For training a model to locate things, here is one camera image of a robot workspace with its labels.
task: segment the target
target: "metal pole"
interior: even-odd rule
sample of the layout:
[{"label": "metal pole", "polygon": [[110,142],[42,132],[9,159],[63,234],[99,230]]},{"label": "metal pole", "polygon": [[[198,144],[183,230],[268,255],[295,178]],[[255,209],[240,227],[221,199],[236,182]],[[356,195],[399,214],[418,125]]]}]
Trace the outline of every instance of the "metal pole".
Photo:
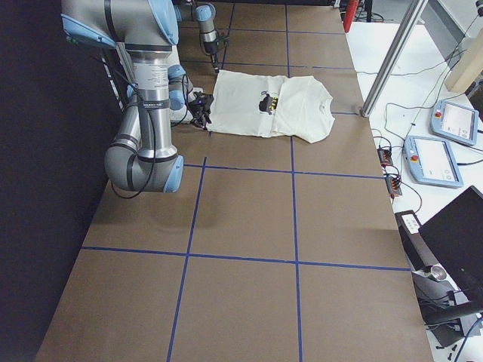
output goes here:
[{"label": "metal pole", "polygon": [[379,99],[384,86],[391,75],[392,69],[395,63],[398,61],[399,56],[413,31],[414,26],[420,18],[421,13],[424,10],[428,0],[413,0],[406,11],[405,17],[401,21],[398,32],[396,33],[391,47],[387,52],[386,58],[383,61],[383,65],[380,67],[377,73],[376,80],[369,91],[368,97],[365,100],[364,105],[361,108],[361,115],[368,117]]}]

